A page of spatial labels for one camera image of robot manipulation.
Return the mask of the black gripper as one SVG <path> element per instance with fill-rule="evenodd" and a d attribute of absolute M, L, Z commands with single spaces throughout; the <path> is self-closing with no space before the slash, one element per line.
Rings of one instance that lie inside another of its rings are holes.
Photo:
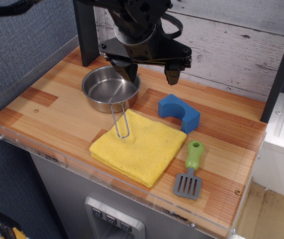
<path fill-rule="evenodd" d="M 178 83 L 180 65 L 182 68 L 191 67 L 191 49 L 169 39 L 157 28 L 149 36 L 140 39 L 125 35 L 118 27 L 114 31 L 115 37 L 101 42 L 98 48 L 106 55 L 114 70 L 129 82 L 135 81 L 137 64 L 165 65 L 164 72 L 169 85 Z"/>

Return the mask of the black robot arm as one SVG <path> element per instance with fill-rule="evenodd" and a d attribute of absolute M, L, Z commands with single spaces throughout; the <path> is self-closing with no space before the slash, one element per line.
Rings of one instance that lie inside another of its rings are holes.
<path fill-rule="evenodd" d="M 170 85 L 191 67 L 191 49 L 175 39 L 183 24 L 167 14 L 169 0 L 103 0 L 114 21 L 115 37 L 99 45 L 107 61 L 124 79 L 133 82 L 139 64 L 164 66 Z"/>

